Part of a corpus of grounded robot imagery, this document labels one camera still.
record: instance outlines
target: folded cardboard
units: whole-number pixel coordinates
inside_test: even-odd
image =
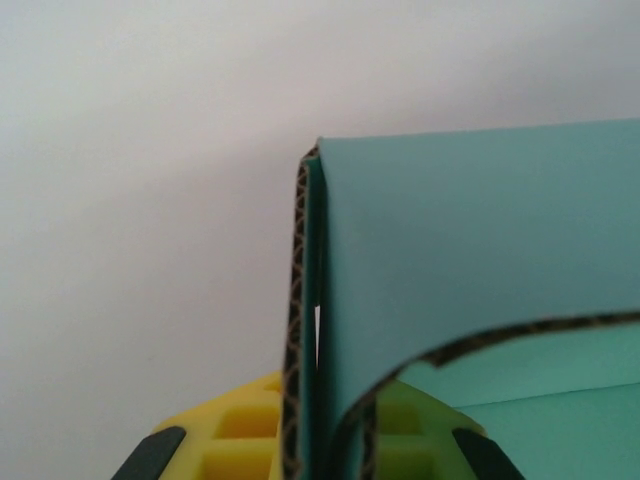
[[[601,412],[601,440],[640,434],[627,408],[640,400],[639,120],[322,138],[297,182],[286,480],[371,478],[376,395],[398,375],[491,421],[544,398],[551,410],[536,415],[557,421]],[[610,424],[606,402],[625,412]],[[582,434],[587,421],[566,427]],[[525,476],[523,452],[549,441],[535,426],[516,455]],[[637,478],[640,452],[615,445],[601,458],[615,464],[596,471]],[[549,455],[551,468],[570,454]]]

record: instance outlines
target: teal paper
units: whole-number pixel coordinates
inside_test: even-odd
[[[531,480],[640,475],[640,385],[463,408]]]
[[[322,139],[320,154],[325,460],[348,408],[409,358],[640,307],[638,120]]]

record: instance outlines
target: corrugated cardboard edge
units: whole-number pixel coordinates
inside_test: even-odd
[[[544,319],[521,325],[480,332],[451,342],[436,350],[426,352],[416,358],[407,360],[363,395],[360,400],[358,400],[358,402],[349,409],[338,427],[339,431],[342,429],[348,431],[354,427],[360,415],[363,416],[365,422],[365,452],[362,468],[360,470],[360,480],[373,480],[373,478],[375,478],[376,395],[413,362],[423,360],[431,363],[435,367],[442,367],[471,353],[490,348],[516,338],[586,329],[607,328],[619,325],[628,325],[631,323],[640,323],[640,311],[578,316],[573,318]]]
[[[304,315],[304,248],[308,229],[306,218],[307,195],[309,191],[309,165],[307,160],[319,154],[316,145],[300,161],[296,181],[295,217],[293,234],[293,254],[291,265],[291,288],[289,297],[289,318],[285,360],[282,380],[282,434],[281,455],[284,480],[298,480],[302,471],[299,452],[298,426],[300,421],[300,368],[302,361],[302,322]],[[640,311],[611,313],[602,315],[562,317],[537,320],[501,329],[487,330],[467,336],[410,358],[390,371],[364,394],[345,414],[338,426],[336,437],[350,431],[360,420],[363,421],[364,445],[360,480],[375,478],[377,447],[376,395],[406,367],[417,360],[442,367],[471,353],[490,348],[500,343],[531,335],[561,333],[616,325],[640,323]]]
[[[302,362],[302,322],[304,315],[304,249],[308,229],[306,218],[309,191],[309,165],[307,160],[318,155],[317,145],[305,155],[298,167],[295,196],[293,253],[291,259],[291,286],[289,293],[289,319],[282,374],[282,478],[297,480],[302,471],[298,427],[300,422],[300,368]]]

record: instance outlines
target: white background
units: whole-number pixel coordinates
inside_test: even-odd
[[[639,21],[637,0],[0,0],[0,478],[110,478],[280,366],[317,136],[639,116]]]

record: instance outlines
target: black plastic part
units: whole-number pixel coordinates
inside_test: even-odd
[[[111,480],[158,480],[186,435],[182,427],[169,427],[149,435]]]
[[[478,480],[525,480],[493,440],[462,428],[453,436]]]

